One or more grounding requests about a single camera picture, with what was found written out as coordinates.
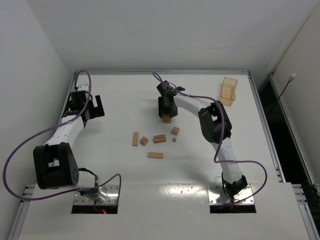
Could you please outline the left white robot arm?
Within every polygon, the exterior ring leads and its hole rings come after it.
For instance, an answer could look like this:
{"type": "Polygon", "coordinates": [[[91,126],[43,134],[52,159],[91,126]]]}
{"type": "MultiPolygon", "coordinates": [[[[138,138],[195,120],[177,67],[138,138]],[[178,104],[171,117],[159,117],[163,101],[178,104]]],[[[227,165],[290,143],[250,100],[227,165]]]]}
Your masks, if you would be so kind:
{"type": "Polygon", "coordinates": [[[101,96],[96,95],[97,106],[90,99],[81,116],[74,119],[85,106],[87,96],[85,90],[71,92],[61,116],[61,126],[44,145],[33,150],[36,180],[42,190],[75,187],[79,183],[80,173],[72,146],[89,120],[105,115],[101,96]]]}

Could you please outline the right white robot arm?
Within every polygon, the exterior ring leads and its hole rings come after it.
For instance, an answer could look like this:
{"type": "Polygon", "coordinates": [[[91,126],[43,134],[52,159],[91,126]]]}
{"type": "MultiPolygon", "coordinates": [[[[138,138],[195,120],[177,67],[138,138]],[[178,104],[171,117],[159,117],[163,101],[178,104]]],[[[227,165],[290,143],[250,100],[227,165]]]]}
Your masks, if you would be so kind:
{"type": "Polygon", "coordinates": [[[233,199],[247,187],[248,182],[236,162],[232,148],[232,124],[223,104],[207,96],[188,95],[183,87],[172,87],[168,81],[160,81],[156,87],[158,115],[160,118],[174,118],[178,108],[183,108],[199,119],[203,137],[215,149],[214,161],[222,168],[222,185],[226,196],[233,199]]]}

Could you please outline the dark striped wood block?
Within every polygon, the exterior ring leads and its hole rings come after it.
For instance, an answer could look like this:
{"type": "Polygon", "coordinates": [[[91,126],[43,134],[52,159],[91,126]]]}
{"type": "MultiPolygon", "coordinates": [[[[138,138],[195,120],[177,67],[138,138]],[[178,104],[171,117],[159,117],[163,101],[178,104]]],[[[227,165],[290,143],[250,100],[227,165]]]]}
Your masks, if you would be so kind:
{"type": "Polygon", "coordinates": [[[153,142],[155,144],[158,144],[158,143],[165,143],[166,142],[166,135],[165,134],[161,134],[161,135],[155,135],[153,137],[153,142]]]}

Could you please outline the printed light wood block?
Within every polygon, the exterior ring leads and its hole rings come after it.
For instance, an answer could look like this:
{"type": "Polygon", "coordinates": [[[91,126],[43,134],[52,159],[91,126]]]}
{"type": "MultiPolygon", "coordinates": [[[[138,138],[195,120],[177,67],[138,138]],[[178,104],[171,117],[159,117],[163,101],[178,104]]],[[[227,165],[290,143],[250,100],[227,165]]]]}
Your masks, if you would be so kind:
{"type": "Polygon", "coordinates": [[[163,123],[167,123],[169,121],[169,117],[167,115],[164,115],[162,118],[161,118],[162,122],[163,123]]]}

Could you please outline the clear amber plastic box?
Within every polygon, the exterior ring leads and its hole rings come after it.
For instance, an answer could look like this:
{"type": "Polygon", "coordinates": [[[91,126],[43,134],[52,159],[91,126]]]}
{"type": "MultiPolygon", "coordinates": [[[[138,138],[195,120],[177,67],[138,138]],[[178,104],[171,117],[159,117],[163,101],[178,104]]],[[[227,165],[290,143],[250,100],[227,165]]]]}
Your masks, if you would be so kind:
{"type": "Polygon", "coordinates": [[[236,100],[236,88],[238,80],[234,78],[224,77],[221,87],[220,102],[228,107],[231,107],[236,100]]]}

